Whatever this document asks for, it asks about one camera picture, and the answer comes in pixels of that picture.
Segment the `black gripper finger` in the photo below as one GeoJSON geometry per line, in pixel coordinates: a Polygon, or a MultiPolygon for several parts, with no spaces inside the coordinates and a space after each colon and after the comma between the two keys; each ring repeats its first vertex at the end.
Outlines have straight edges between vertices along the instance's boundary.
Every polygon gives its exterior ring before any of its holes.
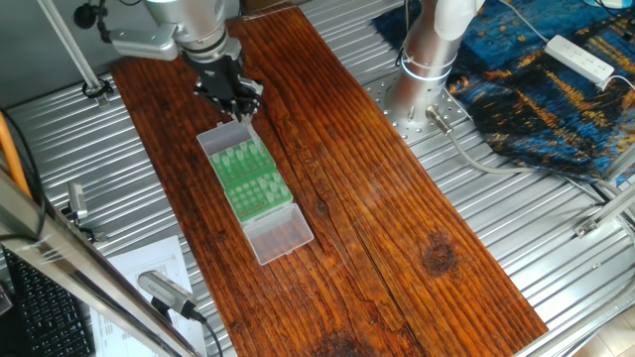
{"type": "Polygon", "coordinates": [[[209,101],[221,114],[230,117],[232,120],[238,119],[237,99],[232,93],[218,94],[208,89],[200,79],[196,81],[193,93],[209,101]]]}
{"type": "Polygon", "coordinates": [[[242,75],[238,75],[237,78],[239,82],[239,120],[250,122],[259,110],[264,85],[242,75]]]}

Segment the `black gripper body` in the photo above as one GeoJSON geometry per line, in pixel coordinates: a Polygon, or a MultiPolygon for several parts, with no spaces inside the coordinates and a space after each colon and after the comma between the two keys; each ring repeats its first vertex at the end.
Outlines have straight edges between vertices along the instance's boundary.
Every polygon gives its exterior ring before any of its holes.
{"type": "Polygon", "coordinates": [[[231,100],[245,94],[246,89],[239,81],[243,74],[245,54],[240,50],[234,58],[223,55],[219,59],[208,62],[196,61],[192,54],[184,52],[185,63],[198,74],[194,92],[212,99],[231,100]]]}

